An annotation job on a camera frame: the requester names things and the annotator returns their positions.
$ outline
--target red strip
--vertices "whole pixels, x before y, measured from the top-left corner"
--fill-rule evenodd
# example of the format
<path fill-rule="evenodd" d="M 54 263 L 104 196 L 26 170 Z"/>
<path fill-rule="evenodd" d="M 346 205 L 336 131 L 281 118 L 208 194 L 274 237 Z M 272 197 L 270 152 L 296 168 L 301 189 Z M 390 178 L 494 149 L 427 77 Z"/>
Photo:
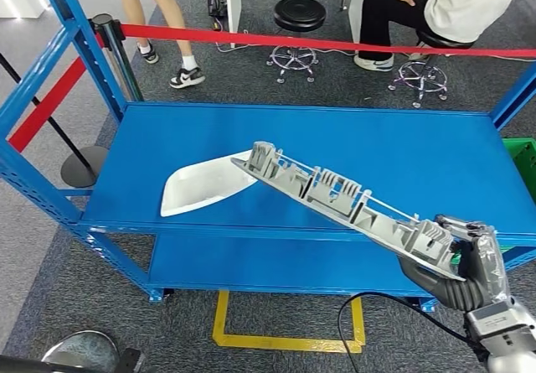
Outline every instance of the red strip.
<path fill-rule="evenodd" d="M 464 56 L 501 56 L 536 58 L 536 49 L 425 49 L 414 46 L 377 46 L 354 44 L 338 40 L 293 38 L 256 34 L 231 34 L 205 29 L 180 29 L 149 25 L 123 24 L 125 36 L 168 40 L 192 40 L 196 42 L 218 42 L 219 44 L 258 44 L 262 46 L 296 46 L 313 49 L 369 50 L 388 53 L 458 54 Z"/>
<path fill-rule="evenodd" d="M 65 99 L 85 71 L 85 65 L 79 57 L 73 61 L 58 80 L 39 106 L 33 109 L 13 136 L 10 144 L 20 153 L 26 148 L 51 115 Z"/>

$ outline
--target yellow tape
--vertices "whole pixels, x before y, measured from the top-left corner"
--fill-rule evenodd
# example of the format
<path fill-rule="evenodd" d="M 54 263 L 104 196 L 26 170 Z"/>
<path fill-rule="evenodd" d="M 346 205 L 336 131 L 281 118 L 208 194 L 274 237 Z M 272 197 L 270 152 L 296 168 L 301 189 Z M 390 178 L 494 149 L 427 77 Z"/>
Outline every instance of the yellow tape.
<path fill-rule="evenodd" d="M 261 350 L 302 350 L 314 352 L 346 352 L 342 341 L 336 339 L 302 339 L 283 337 L 264 337 L 259 335 L 225 334 L 225 321 L 229 305 L 229 291 L 220 291 L 218 296 L 216 314 L 214 318 L 213 339 L 219 346 L 234 348 L 256 348 Z M 361 299 L 351 303 L 354 339 L 348 340 L 350 352 L 361 353 L 365 344 L 365 330 L 363 322 Z"/>

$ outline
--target blue metal shelf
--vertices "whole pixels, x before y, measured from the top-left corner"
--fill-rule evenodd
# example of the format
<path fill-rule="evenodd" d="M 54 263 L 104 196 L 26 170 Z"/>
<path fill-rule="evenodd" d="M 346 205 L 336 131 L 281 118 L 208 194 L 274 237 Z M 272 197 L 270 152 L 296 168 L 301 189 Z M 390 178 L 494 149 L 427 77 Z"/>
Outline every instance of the blue metal shelf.
<path fill-rule="evenodd" d="M 489 114 L 127 102 L 78 0 L 50 1 L 63 27 L 0 108 L 0 176 L 151 300 L 162 300 L 164 288 L 379 290 L 433 305 L 394 255 L 262 184 L 159 216 L 164 185 L 177 168 L 256 140 L 355 179 L 406 213 L 493 224 L 501 244 L 516 246 L 505 253 L 507 268 L 536 258 L 536 206 L 498 132 L 534 96 L 536 64 Z M 57 189 L 4 139 L 69 41 L 119 124 L 93 190 Z M 81 213 L 69 195 L 90 200 Z M 106 235 L 113 231 L 158 233 L 150 271 Z"/>
<path fill-rule="evenodd" d="M 429 297 L 397 257 L 371 241 L 293 241 L 158 235 L 149 283 L 156 288 Z"/>
<path fill-rule="evenodd" d="M 536 206 L 491 119 L 456 112 L 129 106 L 81 223 L 103 231 L 356 237 L 262 184 L 204 209 L 160 216 L 164 185 L 173 171 L 243 151 L 256 140 L 274 142 L 293 158 L 348 176 L 409 214 L 492 221 L 502 242 L 525 233 L 529 235 L 524 240 L 536 244 Z M 485 167 L 476 166 L 476 158 Z"/>

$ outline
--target sneaker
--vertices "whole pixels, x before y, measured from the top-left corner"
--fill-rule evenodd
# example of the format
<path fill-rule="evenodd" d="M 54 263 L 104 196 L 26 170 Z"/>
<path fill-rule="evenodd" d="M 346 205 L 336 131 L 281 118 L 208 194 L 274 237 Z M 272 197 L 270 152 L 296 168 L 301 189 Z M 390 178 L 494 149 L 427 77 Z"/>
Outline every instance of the sneaker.
<path fill-rule="evenodd" d="M 424 42 L 420 42 L 418 46 L 418 48 L 432 48 L 432 46 L 428 46 Z M 423 54 L 423 53 L 411 53 L 408 55 L 408 60 L 409 61 L 426 61 L 428 59 L 430 54 Z"/>
<path fill-rule="evenodd" d="M 180 69 L 176 77 L 173 77 L 170 81 L 172 88 L 180 90 L 191 85 L 201 84 L 205 80 L 205 75 L 199 67 L 193 70 Z"/>
<path fill-rule="evenodd" d="M 354 56 L 354 62 L 365 70 L 370 71 L 391 71 L 393 69 L 393 64 L 394 63 L 394 56 L 392 55 L 387 60 L 377 61 L 377 60 L 366 60 L 359 57 L 358 54 Z"/>
<path fill-rule="evenodd" d="M 149 63 L 150 65 L 153 65 L 153 64 L 156 63 L 157 61 L 158 61 L 160 58 L 158 57 L 158 54 L 156 53 L 156 50 L 155 50 L 155 47 L 153 47 L 153 45 L 151 42 L 149 42 L 149 47 L 151 48 L 151 50 L 149 50 L 149 52 L 147 52 L 145 54 L 143 54 L 143 53 L 142 53 L 141 50 L 139 50 L 139 45 L 138 45 L 138 50 L 139 50 L 139 54 L 141 54 L 144 60 L 145 60 L 147 63 Z"/>

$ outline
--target black pants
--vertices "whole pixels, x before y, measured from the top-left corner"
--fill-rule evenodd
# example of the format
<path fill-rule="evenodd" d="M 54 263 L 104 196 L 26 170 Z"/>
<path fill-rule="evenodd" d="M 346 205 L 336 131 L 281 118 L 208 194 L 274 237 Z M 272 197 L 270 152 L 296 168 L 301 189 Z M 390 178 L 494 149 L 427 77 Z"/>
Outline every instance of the black pants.
<path fill-rule="evenodd" d="M 427 34 L 434 34 L 424 19 L 424 6 L 428 0 L 413 1 L 415 3 L 415 6 L 410 6 L 400 0 L 364 0 L 360 42 L 391 46 L 390 21 L 419 29 Z M 359 51 L 359 57 L 366 60 L 387 60 L 391 55 L 391 53 Z"/>

